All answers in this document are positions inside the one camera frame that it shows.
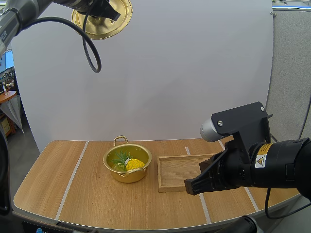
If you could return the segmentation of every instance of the white backdrop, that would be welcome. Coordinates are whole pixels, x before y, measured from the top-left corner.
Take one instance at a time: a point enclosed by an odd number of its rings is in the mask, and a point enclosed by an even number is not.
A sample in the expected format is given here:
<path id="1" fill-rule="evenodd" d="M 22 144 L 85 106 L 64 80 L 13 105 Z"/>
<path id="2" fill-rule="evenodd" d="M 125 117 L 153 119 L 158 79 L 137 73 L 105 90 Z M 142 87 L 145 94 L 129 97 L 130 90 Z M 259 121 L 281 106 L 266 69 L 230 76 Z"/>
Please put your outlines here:
<path id="1" fill-rule="evenodd" d="M 12 42 L 17 82 L 39 150 L 55 139 L 200 137 L 212 113 L 266 103 L 271 0 L 132 0 L 129 25 L 95 41 L 93 73 L 81 37 L 42 23 Z M 52 4 L 43 16 L 70 20 Z"/>

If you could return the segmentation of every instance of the white tape line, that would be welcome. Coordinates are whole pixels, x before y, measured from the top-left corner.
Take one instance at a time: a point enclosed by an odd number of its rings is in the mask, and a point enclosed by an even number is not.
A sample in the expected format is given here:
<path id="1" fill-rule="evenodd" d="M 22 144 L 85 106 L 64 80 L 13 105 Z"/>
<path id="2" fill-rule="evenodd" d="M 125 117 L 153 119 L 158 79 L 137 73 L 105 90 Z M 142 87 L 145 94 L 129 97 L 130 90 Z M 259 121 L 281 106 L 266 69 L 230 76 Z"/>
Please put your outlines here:
<path id="1" fill-rule="evenodd" d="M 223 145 L 223 143 L 221 142 L 221 140 L 218 140 L 220 146 L 223 148 L 223 150 L 225 150 L 225 146 Z"/>
<path id="2" fill-rule="evenodd" d="M 248 194 L 248 197 L 250 198 L 250 200 L 251 200 L 251 202 L 253 204 L 253 207 L 255 208 L 256 211 L 259 211 L 259 208 L 258 208 L 258 206 L 257 206 L 257 204 L 256 204 L 256 202 L 255 202 L 251 192 L 249 191 L 248 187 L 244 187 L 244 188 L 245 188 L 246 193 Z"/>
<path id="3" fill-rule="evenodd" d="M 208 209 L 207 209 L 207 206 L 206 206 L 206 202 L 205 202 L 203 193 L 200 193 L 199 196 L 200 196 L 200 200 L 201 200 L 201 203 L 202 203 L 202 206 L 203 206 L 203 211 L 204 211 L 204 215 L 205 215 L 205 218 L 206 218 L 206 223 L 207 224 L 211 224 L 212 222 L 210 221 L 210 217 L 209 217 L 209 213 L 208 213 Z"/>
<path id="4" fill-rule="evenodd" d="M 83 157 L 83 155 L 84 155 L 84 152 L 86 151 L 87 145 L 88 145 L 88 141 L 86 141 L 86 144 L 84 145 L 84 148 L 83 148 L 83 150 L 82 150 L 82 152 L 81 152 L 81 155 L 80 155 L 80 157 L 79 157 L 79 159 L 78 159 L 78 161 L 77 161 L 77 164 L 76 164 L 76 166 L 75 166 L 75 168 L 74 168 L 74 170 L 73 170 L 73 172 L 72 172 L 72 175 L 71 175 L 71 177 L 70 177 L 70 179 L 69 179 L 69 182 L 68 182 L 68 184 L 67 184 L 67 188 L 66 188 L 65 193 L 64 193 L 64 195 L 63 195 L 63 199 L 62 199 L 62 201 L 60 202 L 60 205 L 59 205 L 59 208 L 58 208 L 58 211 L 57 211 L 57 215 L 56 215 L 55 220 L 58 220 L 58 219 L 59 219 L 60 213 L 62 212 L 62 209 L 63 209 L 64 203 L 65 203 L 67 194 L 68 194 L 68 192 L 69 192 L 71 183 L 72 183 L 72 181 L 73 181 L 74 175 L 75 175 L 76 172 L 77 172 L 77 169 L 78 169 L 79 164 L 80 164 L 80 162 L 81 162 L 81 160 L 82 160 L 82 157 Z"/>
<path id="5" fill-rule="evenodd" d="M 190 155 L 190 150 L 189 150 L 189 148 L 188 148 L 188 147 L 185 147 L 185 149 L 186 149 L 187 155 Z"/>
<path id="6" fill-rule="evenodd" d="M 188 148 L 188 147 L 185 147 L 185 149 L 186 149 L 187 155 L 190 155 L 190 150 L 189 150 L 189 148 Z M 200 200 L 201 200 L 201 203 L 202 203 L 202 207 L 203 207 L 203 211 L 204 211 L 206 223 L 207 223 L 207 224 L 211 224 L 210 217 L 209 217 L 209 213 L 208 213 L 208 209 L 207 209 L 207 206 L 206 206 L 206 202 L 205 202 L 203 193 L 200 193 L 199 196 L 200 196 Z"/>

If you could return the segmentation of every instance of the pot handle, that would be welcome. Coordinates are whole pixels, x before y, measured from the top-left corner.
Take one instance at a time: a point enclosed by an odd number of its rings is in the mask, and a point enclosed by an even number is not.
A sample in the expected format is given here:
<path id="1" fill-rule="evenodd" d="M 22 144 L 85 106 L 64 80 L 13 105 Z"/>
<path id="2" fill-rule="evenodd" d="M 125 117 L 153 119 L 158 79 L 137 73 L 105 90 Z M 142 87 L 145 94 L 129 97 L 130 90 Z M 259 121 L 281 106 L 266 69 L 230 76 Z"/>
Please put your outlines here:
<path id="1" fill-rule="evenodd" d="M 144 169 L 142 169 L 142 167 L 140 167 L 140 168 L 136 168 L 136 169 L 132 169 L 132 170 L 127 171 L 125 175 L 123 175 L 121 173 L 119 173 L 119 175 L 122 176 L 122 177 L 127 177 L 130 174 L 132 174 L 134 172 L 138 172 L 138 171 L 144 171 Z"/>
<path id="2" fill-rule="evenodd" d="M 118 137 L 116 137 L 116 138 L 113 140 L 113 146 L 114 146 L 114 147 L 116 146 L 116 141 L 117 141 L 117 139 L 120 139 L 120 138 L 124 138 L 125 141 L 126 141 L 126 143 L 128 143 L 126 136 L 118 136 Z"/>

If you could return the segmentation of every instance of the computer monitor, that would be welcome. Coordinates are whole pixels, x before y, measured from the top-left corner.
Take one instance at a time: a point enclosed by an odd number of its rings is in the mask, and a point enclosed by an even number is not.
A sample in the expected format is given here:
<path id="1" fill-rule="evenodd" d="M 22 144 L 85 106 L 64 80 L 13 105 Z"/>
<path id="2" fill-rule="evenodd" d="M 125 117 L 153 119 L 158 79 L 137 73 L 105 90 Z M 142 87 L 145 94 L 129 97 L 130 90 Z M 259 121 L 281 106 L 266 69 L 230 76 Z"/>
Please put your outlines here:
<path id="1" fill-rule="evenodd" d="M 5 68 L 5 54 L 0 58 L 0 73 L 4 72 Z"/>
<path id="2" fill-rule="evenodd" d="M 5 53 L 5 68 L 9 69 L 12 68 L 14 66 L 14 62 L 13 62 L 13 52 L 11 51 L 7 51 Z"/>

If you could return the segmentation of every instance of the black cable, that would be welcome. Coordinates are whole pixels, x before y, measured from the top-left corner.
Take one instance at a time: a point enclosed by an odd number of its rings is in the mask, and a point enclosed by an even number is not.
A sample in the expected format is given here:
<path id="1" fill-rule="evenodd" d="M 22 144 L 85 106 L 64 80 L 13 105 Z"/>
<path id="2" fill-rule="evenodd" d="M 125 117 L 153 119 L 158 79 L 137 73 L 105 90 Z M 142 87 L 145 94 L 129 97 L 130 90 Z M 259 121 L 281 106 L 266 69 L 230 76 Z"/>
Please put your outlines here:
<path id="1" fill-rule="evenodd" d="M 273 138 L 273 140 L 275 140 L 275 142 L 278 142 L 277 139 L 272 134 L 270 134 L 270 135 Z"/>
<path id="2" fill-rule="evenodd" d="M 301 131 L 300 131 L 300 134 L 299 134 L 299 139 L 301 138 L 301 135 L 302 135 L 303 130 L 305 128 L 305 125 L 306 125 L 306 122 L 307 122 L 307 118 L 308 118 L 308 115 L 309 115 L 309 111 L 310 111 L 310 106 L 311 106 L 311 95 L 310 95 L 310 98 L 309 98 L 309 104 L 308 104 L 308 107 L 307 107 L 307 112 L 306 112 L 306 115 L 305 115 L 305 119 L 303 120 L 303 124 L 302 124 Z"/>
<path id="3" fill-rule="evenodd" d="M 309 204 L 307 204 L 307 205 L 305 205 L 305 206 L 303 206 L 303 207 L 300 207 L 299 209 L 296 209 L 296 210 L 294 210 L 294 211 L 292 211 L 292 212 L 290 212 L 290 213 L 288 213 L 288 214 L 285 214 L 285 215 L 282 215 L 282 216 L 271 216 L 271 215 L 269 215 L 269 213 L 268 213 L 268 202 L 269 202 L 270 192 L 271 192 L 271 189 L 268 188 L 268 190 L 267 190 L 267 196 L 266 196 L 266 202 L 264 203 L 264 212 L 266 213 L 266 216 L 267 216 L 267 218 L 269 218 L 269 219 L 284 218 L 284 217 L 287 217 L 287 216 L 292 215 L 292 214 L 294 214 L 294 213 L 297 213 L 298 211 L 301 211 L 301 210 L 303 210 L 304 208 L 307 208 L 308 206 L 311 205 L 311 202 L 310 202 Z"/>
<path id="4" fill-rule="evenodd" d="M 91 10 L 93 9 L 93 7 L 95 6 L 96 2 L 98 0 L 94 0 L 94 2 L 92 3 L 92 5 L 90 6 L 90 8 L 88 9 L 87 13 L 86 13 L 86 16 L 84 18 L 84 21 L 83 21 L 83 27 L 82 27 L 82 30 L 85 32 L 86 31 L 86 22 L 87 22 L 87 18 L 91 12 Z M 98 63 L 97 62 L 97 69 L 95 68 L 95 66 L 93 65 L 92 61 L 91 61 L 91 58 L 88 54 L 88 51 L 87 51 L 87 47 L 86 47 L 86 40 L 84 38 L 82 38 L 82 44 L 83 44 L 83 49 L 84 49 L 84 52 L 86 53 L 86 58 L 87 58 L 87 61 L 89 63 L 89 65 L 91 66 L 92 70 L 95 72 L 95 73 L 99 73 L 102 69 L 102 63 Z"/>
<path id="5" fill-rule="evenodd" d="M 90 48 L 91 48 L 91 50 L 95 56 L 95 59 L 97 62 L 97 69 L 94 67 L 92 62 L 89 61 L 89 64 L 90 64 L 92 70 L 96 73 L 99 73 L 101 71 L 101 69 L 102 69 L 101 58 L 99 57 L 98 51 L 97 51 L 95 45 L 93 44 L 92 40 L 88 37 L 88 35 L 81 28 L 79 28 L 77 25 L 70 22 L 69 20 L 66 20 L 64 18 L 59 18 L 59 17 L 43 17 L 43 18 L 36 19 L 36 20 L 32 21 L 31 23 L 25 25 L 23 30 L 25 30 L 25 29 L 27 29 L 27 28 L 35 25 L 35 24 L 42 23 L 42 22 L 62 23 L 62 24 L 65 24 L 65 25 L 71 27 L 72 29 L 74 29 L 80 36 L 82 36 L 82 38 L 84 39 L 84 43 L 87 42 L 87 44 L 90 46 Z"/>

